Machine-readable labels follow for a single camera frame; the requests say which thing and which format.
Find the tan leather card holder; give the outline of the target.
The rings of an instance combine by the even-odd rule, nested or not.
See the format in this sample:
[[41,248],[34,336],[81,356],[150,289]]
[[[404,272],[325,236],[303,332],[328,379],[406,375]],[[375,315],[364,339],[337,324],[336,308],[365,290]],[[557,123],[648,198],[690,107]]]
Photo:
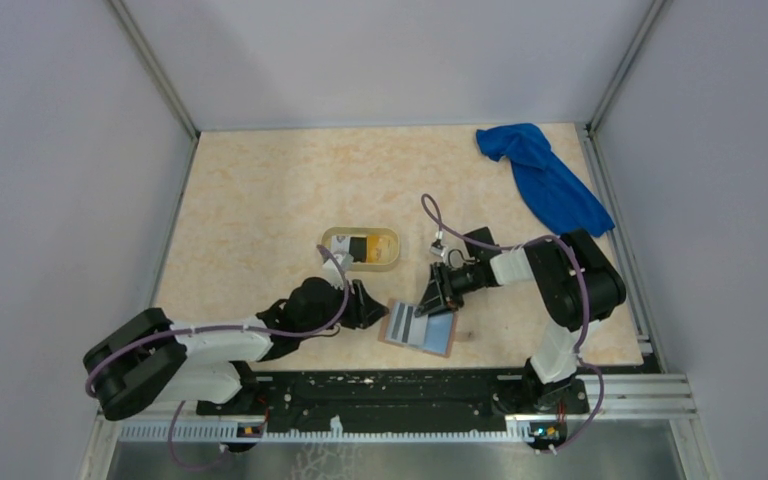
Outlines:
[[[391,299],[387,304],[390,312],[396,302],[406,303]],[[444,312],[433,316],[415,317],[411,325],[410,339],[406,345],[390,342],[385,339],[385,330],[388,326],[389,317],[390,313],[380,321],[381,327],[378,335],[380,342],[435,357],[449,358],[451,356],[457,335],[458,316],[456,313]]]

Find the yellow credit cards stack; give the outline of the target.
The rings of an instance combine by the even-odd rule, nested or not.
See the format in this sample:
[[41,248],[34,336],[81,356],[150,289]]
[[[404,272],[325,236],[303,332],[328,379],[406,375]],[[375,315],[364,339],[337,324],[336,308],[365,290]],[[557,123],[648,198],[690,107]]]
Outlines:
[[365,262],[372,265],[385,265],[398,257],[398,241],[388,235],[369,235],[366,237]]

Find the cream plastic tray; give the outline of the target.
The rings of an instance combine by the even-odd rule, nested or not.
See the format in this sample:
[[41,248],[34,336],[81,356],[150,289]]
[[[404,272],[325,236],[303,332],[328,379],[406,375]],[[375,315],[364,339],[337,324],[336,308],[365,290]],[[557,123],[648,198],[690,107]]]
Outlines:
[[400,256],[399,235],[383,227],[331,227],[322,234],[321,243],[332,253],[350,255],[354,271],[387,272]]

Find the blue cloth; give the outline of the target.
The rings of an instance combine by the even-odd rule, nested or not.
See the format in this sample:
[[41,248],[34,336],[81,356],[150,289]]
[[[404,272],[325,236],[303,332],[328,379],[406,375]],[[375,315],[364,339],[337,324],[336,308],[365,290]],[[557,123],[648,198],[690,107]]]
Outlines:
[[537,125],[478,129],[475,141],[490,160],[508,160],[524,203],[553,234],[582,229],[599,238],[616,227],[607,209],[553,151]]

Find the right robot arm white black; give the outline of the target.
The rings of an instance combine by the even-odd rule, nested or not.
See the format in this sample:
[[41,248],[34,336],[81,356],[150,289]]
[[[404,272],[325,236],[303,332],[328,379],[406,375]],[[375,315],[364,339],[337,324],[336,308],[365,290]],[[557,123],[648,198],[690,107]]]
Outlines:
[[494,242],[490,229],[482,227],[466,233],[464,243],[468,256],[461,266],[430,265],[415,315],[454,313],[469,293],[535,282],[551,322],[537,353],[525,364],[523,398],[536,412],[550,411],[562,398],[561,385],[578,369],[590,328],[626,301],[624,281],[582,229],[504,249]]

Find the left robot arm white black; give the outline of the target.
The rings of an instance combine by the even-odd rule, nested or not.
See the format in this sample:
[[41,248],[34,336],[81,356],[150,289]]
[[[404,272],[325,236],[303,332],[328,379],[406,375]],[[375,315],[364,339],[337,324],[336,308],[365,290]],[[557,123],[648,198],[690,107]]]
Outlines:
[[110,421],[168,402],[194,402],[207,416],[255,413],[265,389],[252,364],[287,356],[333,328],[366,329],[388,313],[361,281],[335,286],[320,277],[228,324],[186,325],[148,308],[84,355],[85,389]]

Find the black VIP card in tray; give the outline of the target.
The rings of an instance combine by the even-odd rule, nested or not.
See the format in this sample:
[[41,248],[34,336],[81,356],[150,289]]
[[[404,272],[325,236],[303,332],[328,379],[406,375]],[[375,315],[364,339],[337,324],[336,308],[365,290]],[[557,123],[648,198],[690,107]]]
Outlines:
[[350,236],[350,255],[354,263],[366,263],[368,256],[368,238],[365,236]]

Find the white black card in tray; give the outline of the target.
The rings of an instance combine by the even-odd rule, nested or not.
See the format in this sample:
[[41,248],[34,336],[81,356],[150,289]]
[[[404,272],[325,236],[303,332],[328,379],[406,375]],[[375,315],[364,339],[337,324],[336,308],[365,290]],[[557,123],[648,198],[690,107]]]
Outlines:
[[350,254],[351,237],[348,235],[333,235],[330,238],[329,250],[334,255],[346,256]]

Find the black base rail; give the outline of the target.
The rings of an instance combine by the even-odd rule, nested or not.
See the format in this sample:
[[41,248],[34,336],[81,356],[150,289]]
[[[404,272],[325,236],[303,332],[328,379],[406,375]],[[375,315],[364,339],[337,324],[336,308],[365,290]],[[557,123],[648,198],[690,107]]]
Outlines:
[[539,387],[521,368],[248,373],[231,400],[196,406],[203,417],[265,416],[269,433],[494,433],[509,415],[589,411],[582,380]]

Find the aluminium frame rail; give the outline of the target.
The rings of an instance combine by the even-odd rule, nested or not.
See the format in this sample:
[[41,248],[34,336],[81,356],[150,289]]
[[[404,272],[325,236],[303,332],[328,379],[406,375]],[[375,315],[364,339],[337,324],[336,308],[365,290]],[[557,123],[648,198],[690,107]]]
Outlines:
[[174,444],[217,442],[226,445],[243,443],[461,443],[510,442],[526,445],[558,440],[549,435],[550,425],[562,420],[568,429],[586,420],[650,421],[691,418],[696,412],[688,381],[670,374],[593,374],[578,377],[585,385],[590,402],[588,414],[552,420],[546,415],[509,415],[505,427],[492,433],[436,434],[359,434],[346,433],[341,425],[319,433],[269,433],[265,416],[233,415],[203,417],[186,412],[171,422],[167,412],[156,408],[146,414],[118,424],[122,442],[165,442]]

